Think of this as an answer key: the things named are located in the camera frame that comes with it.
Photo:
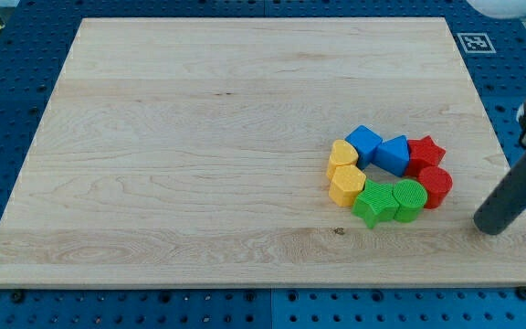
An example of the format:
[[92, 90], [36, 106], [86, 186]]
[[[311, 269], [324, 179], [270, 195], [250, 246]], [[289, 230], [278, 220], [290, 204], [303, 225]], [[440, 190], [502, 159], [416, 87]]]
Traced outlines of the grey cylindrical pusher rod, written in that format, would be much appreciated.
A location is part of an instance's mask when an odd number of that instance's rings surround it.
[[501, 179], [473, 216], [475, 226], [499, 235], [526, 209], [526, 152]]

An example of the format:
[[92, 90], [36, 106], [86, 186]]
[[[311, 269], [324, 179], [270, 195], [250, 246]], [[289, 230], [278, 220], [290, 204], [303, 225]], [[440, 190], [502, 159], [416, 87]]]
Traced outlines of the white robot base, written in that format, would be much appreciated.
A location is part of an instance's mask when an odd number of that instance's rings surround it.
[[526, 16], [526, 0], [467, 0], [475, 10], [484, 16], [497, 19], [511, 19]]

